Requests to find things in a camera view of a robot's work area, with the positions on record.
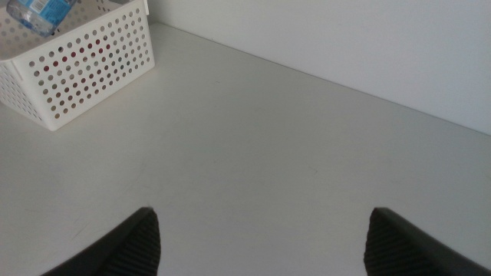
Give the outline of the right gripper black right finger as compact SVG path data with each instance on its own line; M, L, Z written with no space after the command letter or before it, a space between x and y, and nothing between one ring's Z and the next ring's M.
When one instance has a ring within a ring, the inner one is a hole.
M490 276L490 270L454 251L389 208L370 216L364 266L380 276Z

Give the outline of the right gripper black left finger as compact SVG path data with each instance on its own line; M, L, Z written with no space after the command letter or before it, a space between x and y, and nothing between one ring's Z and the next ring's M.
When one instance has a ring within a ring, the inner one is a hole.
M95 243L45 276L156 276L161 243L158 217L142 207Z

